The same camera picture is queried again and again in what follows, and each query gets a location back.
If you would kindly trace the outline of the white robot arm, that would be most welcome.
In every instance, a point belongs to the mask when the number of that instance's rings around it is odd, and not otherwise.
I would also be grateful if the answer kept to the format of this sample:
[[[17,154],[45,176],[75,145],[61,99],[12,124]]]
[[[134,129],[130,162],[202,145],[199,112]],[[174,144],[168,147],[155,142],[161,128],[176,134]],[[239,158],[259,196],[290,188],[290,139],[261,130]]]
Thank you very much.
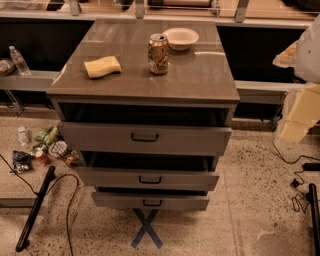
[[[320,14],[300,38],[278,54],[273,65],[294,68],[296,77],[306,82],[320,82]]]

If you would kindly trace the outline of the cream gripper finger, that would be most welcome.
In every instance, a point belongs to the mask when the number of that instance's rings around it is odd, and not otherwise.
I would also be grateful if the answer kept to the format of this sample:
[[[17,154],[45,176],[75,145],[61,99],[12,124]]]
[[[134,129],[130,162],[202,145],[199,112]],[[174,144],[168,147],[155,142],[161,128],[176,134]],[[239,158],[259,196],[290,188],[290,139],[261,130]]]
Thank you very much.
[[[293,42],[283,52],[281,52],[274,58],[272,64],[280,68],[294,67],[296,46],[297,42]]]

